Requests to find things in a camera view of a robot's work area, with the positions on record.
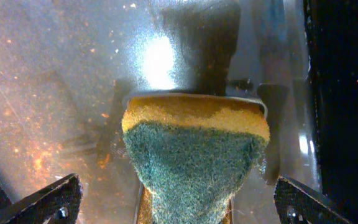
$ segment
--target green abrasive surface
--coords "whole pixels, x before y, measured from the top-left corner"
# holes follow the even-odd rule
[[[267,145],[260,136],[142,123],[124,133],[153,221],[217,224]]]

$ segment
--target yellow foam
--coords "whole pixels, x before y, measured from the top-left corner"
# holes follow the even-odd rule
[[[122,119],[122,130],[156,121],[183,127],[203,127],[256,134],[269,141],[269,126],[259,105],[217,96],[161,95],[133,98]]]

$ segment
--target scrubbing sponge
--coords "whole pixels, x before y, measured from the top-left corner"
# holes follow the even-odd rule
[[[218,224],[269,141],[257,105],[213,96],[134,98],[122,128],[158,224]]]

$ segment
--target green scouring pad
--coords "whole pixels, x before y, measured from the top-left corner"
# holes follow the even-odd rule
[[[216,96],[134,98],[122,129],[157,224],[218,224],[269,141],[258,105]]]

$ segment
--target wet metal surface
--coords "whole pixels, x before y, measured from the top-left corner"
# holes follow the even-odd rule
[[[16,202],[76,172],[80,223],[133,223],[139,181],[120,139],[122,99],[155,90],[259,95],[273,141],[263,171],[255,168],[234,198],[234,221],[278,223],[278,174],[320,188],[302,7],[0,0],[1,187]],[[246,87],[225,90],[226,80]]]

